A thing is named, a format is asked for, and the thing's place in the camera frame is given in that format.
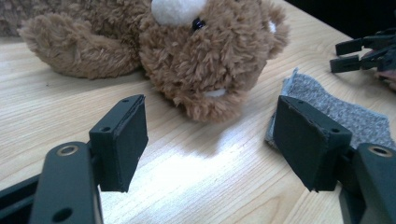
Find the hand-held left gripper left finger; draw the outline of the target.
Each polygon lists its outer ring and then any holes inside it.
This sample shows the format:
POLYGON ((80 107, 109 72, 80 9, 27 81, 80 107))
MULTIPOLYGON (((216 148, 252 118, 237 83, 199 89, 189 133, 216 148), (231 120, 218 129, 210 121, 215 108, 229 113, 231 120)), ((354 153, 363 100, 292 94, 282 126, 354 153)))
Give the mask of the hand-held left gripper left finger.
POLYGON ((116 103, 90 140, 54 147, 45 158, 29 224, 103 224, 100 191, 129 190, 148 143, 145 96, 116 103))

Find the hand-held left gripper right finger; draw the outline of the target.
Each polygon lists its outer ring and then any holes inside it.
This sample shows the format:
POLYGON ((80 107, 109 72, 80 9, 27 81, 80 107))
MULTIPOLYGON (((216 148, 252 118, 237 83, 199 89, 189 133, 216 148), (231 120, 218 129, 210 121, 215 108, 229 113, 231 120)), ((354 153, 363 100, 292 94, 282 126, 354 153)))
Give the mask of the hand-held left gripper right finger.
POLYGON ((351 145, 352 132, 312 105, 278 97, 273 139, 307 189, 333 191, 345 224, 396 224, 396 152, 351 145))

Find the grey knitted doll garment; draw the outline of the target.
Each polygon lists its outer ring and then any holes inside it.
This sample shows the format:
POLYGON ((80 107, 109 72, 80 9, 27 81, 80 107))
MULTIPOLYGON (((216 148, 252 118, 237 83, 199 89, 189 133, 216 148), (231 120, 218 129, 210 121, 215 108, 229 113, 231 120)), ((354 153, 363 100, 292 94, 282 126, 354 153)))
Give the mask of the grey knitted doll garment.
POLYGON ((352 131, 353 147, 361 143, 374 143, 396 151, 387 116, 334 97, 313 77, 300 74, 298 69, 294 69, 292 75, 283 80, 280 94, 311 104, 352 131))

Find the brown plush teddy bear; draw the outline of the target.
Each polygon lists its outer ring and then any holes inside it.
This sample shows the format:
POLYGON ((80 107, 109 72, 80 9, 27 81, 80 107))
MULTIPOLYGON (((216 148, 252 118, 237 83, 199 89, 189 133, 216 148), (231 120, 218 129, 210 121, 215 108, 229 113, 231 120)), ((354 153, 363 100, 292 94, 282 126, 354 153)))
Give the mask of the brown plush teddy bear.
POLYGON ((0 36, 19 36, 55 72, 89 79, 143 68, 191 119, 239 116, 289 43, 272 0, 0 0, 0 36))

